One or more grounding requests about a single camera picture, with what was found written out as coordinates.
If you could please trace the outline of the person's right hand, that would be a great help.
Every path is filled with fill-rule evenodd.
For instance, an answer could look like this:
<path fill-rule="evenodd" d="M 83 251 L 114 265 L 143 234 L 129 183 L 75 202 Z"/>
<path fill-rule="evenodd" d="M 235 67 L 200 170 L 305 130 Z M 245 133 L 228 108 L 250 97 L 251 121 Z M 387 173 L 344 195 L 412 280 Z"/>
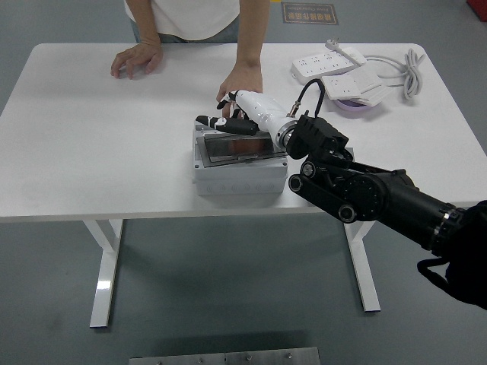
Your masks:
<path fill-rule="evenodd" d="M 119 78 L 121 71 L 124 70 L 126 76 L 132 80 L 137 67 L 144 66 L 145 74 L 150 74 L 161 63 L 162 58 L 163 49 L 160 43 L 138 43 L 116 54 L 110 66 L 110 75 Z"/>

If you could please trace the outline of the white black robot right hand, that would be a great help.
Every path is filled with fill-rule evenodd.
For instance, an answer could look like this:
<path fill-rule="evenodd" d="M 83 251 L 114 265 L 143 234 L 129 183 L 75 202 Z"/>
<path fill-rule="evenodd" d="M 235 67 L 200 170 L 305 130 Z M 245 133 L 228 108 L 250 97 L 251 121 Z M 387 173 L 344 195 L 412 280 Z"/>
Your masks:
<path fill-rule="evenodd" d="M 196 121 L 230 134 L 255 135 L 257 132 L 268 132 L 276 144 L 297 123 L 274 99 L 265 94 L 247 90 L 233 91 L 219 102 L 217 109 L 222 110 L 229 103 L 234 104 L 234 110 L 243 112 L 247 118 L 197 116 Z"/>

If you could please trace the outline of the person's left hand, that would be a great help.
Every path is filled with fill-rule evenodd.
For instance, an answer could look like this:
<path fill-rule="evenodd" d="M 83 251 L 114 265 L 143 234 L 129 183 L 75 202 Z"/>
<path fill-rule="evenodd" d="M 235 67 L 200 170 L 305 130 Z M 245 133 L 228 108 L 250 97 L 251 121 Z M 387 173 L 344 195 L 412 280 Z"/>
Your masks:
<path fill-rule="evenodd" d="M 260 62 L 237 62 L 220 85 L 216 100 L 220 103 L 227 94 L 237 90 L 263 92 L 263 76 Z"/>

